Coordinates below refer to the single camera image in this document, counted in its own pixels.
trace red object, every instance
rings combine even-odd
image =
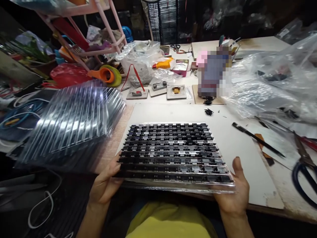
[[[53,25],[67,35],[72,41],[74,41],[80,48],[86,51],[89,48],[89,44],[85,38],[83,38],[64,18],[59,17],[52,21]]]
[[[84,68],[69,63],[57,66],[51,71],[50,76],[56,84],[42,83],[43,87],[61,89],[92,80]]]
[[[142,82],[141,82],[140,76],[139,76],[138,72],[136,71],[136,69],[135,69],[135,67],[134,67],[133,64],[130,64],[130,67],[129,67],[129,70],[128,70],[128,74],[126,75],[126,78],[125,78],[124,84],[122,85],[121,91],[122,91],[122,89],[123,89],[123,87],[124,87],[124,85],[125,85],[125,83],[126,83],[128,77],[129,77],[129,73],[130,73],[131,66],[133,66],[135,75],[136,75],[136,77],[138,78],[138,80],[139,80],[139,82],[140,82],[140,85],[141,85],[143,91],[145,92],[145,89],[144,89],[143,84],[142,84]]]
[[[308,147],[312,148],[317,152],[317,143],[308,139],[307,137],[300,137],[299,138],[303,143],[305,143]]]

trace person's left hand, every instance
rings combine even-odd
[[[120,152],[108,163],[96,177],[89,194],[89,205],[108,205],[112,196],[123,182],[121,178],[112,178],[120,170]]]

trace person's right hand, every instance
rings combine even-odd
[[[243,169],[241,166],[240,157],[235,157],[232,162],[234,170],[233,179],[235,181],[236,193],[222,193],[214,194],[218,202],[220,211],[231,216],[245,215],[246,208],[249,203],[249,190],[250,186],[244,177]]]

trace stack of plastic trays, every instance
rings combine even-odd
[[[18,162],[87,172],[125,108],[121,94],[99,80],[61,89],[45,108]]]

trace black component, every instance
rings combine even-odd
[[[204,104],[205,105],[211,105],[213,100],[214,100],[214,97],[206,97],[206,100],[204,101]]]
[[[142,93],[132,92],[132,96],[134,96],[134,97],[139,97],[139,96],[142,96]]]
[[[211,116],[214,112],[210,110],[209,108],[205,109],[205,113],[209,116]]]

